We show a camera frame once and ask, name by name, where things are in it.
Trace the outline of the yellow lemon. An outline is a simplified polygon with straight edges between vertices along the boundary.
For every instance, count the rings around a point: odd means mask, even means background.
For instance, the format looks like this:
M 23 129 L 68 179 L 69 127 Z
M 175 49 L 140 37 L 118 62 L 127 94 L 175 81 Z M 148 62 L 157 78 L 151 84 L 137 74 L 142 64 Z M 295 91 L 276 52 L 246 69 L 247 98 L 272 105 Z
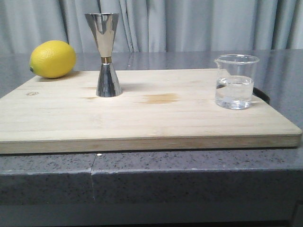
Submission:
M 30 71 L 44 78 L 59 78 L 69 73 L 76 63 L 76 53 L 66 42 L 47 41 L 31 53 Z

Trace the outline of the light wooden cutting board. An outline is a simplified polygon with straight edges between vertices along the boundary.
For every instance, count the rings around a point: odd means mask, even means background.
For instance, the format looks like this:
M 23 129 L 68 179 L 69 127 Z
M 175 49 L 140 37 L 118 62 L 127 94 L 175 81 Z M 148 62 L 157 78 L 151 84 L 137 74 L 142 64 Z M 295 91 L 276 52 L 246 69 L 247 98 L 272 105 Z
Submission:
M 36 76 L 0 100 L 0 152 L 296 147 L 302 130 L 258 97 L 215 104 L 217 71 L 121 70 L 123 93 L 98 97 L 97 71 Z

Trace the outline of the steel double-cone jigger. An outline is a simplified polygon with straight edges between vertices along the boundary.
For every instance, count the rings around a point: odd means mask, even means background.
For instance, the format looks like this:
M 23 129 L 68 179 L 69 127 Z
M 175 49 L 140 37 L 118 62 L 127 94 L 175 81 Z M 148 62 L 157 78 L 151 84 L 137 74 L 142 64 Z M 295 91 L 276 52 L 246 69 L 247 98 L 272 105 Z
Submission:
M 112 63 L 112 50 L 119 19 L 118 13 L 85 14 L 101 58 L 96 94 L 99 97 L 115 97 L 122 94 Z

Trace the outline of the clear glass beaker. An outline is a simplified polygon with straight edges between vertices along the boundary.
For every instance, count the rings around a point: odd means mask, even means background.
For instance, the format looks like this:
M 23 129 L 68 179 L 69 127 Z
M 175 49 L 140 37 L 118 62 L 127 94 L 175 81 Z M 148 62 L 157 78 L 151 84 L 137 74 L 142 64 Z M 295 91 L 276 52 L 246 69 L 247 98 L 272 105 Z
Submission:
M 217 65 L 216 104 L 231 110 L 249 108 L 259 58 L 246 54 L 225 54 L 214 62 Z

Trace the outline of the grey pleated curtain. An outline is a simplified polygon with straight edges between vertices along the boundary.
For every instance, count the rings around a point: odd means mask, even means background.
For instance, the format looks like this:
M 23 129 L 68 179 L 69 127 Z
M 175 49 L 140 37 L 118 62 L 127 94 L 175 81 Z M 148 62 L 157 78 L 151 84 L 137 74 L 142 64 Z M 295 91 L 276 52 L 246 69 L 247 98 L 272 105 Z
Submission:
M 119 15 L 115 52 L 301 49 L 300 0 L 3 0 L 0 52 L 49 40 L 96 52 L 87 13 Z

